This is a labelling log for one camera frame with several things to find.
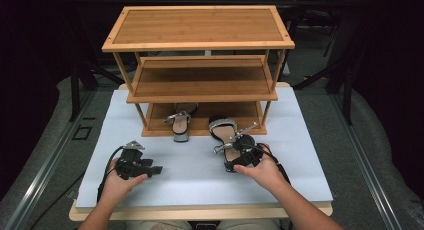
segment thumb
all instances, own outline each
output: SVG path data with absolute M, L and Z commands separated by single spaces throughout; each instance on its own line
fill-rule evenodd
M 236 172 L 241 173 L 243 175 L 247 175 L 247 176 L 251 176 L 250 173 L 250 168 L 242 166 L 242 165 L 234 165 L 234 170 L 236 170 Z
M 131 183 L 131 187 L 135 187 L 139 184 L 141 184 L 142 182 L 144 182 L 147 179 L 147 174 L 142 174 L 140 176 L 137 176 L 135 178 L 132 178 L 130 180 L 127 180 Z

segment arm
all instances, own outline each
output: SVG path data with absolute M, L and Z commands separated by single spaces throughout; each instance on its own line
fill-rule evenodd
M 115 164 L 116 159 L 110 164 L 110 170 L 115 168 Z M 115 207 L 124 200 L 133 187 L 141 184 L 146 179 L 147 175 L 143 174 L 129 180 L 124 180 L 118 176 L 116 170 L 112 170 L 106 178 L 99 202 L 78 229 L 107 229 L 109 218 Z
M 234 169 L 250 176 L 260 186 L 267 189 L 282 205 L 296 229 L 343 229 L 332 218 L 300 195 L 284 179 L 269 156 L 264 154 L 261 162 L 254 168 L 236 165 Z

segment lap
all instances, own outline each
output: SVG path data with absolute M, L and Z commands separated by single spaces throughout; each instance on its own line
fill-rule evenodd
M 186 221 L 128 222 L 127 230 L 191 230 Z M 278 230 L 277 219 L 223 220 L 217 230 Z

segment hand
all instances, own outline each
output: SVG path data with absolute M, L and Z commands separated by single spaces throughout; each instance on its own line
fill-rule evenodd
M 264 151 L 270 152 L 267 146 L 261 144 L 260 147 Z M 234 170 L 253 178 L 261 187 L 268 191 L 271 191 L 277 183 L 287 183 L 274 160 L 266 154 L 263 154 L 261 162 L 256 167 L 235 165 Z
M 127 194 L 133 189 L 133 187 L 141 184 L 147 179 L 147 174 L 142 174 L 135 178 L 128 180 L 122 179 L 118 176 L 115 165 L 118 159 L 114 159 L 110 166 L 109 175 L 106 178 L 105 186 L 103 188 L 102 196 L 99 203 L 115 208 L 118 204 L 125 199 Z

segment shelf board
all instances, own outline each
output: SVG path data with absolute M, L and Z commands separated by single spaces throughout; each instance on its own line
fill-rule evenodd
M 147 110 L 147 125 L 144 126 L 142 136 L 173 136 L 172 124 L 164 123 L 163 119 L 175 113 L 172 103 L 150 103 Z M 248 132 L 251 135 L 267 133 L 265 125 L 261 125 L 263 113 L 260 102 L 203 102 L 192 115 L 189 123 L 190 136 L 210 136 L 209 118 L 211 116 L 225 116 L 237 122 L 238 129 L 249 127 L 253 122 L 258 123 Z
M 275 6 L 129 6 L 103 52 L 293 49 Z
M 262 55 L 146 57 L 128 103 L 276 101 Z

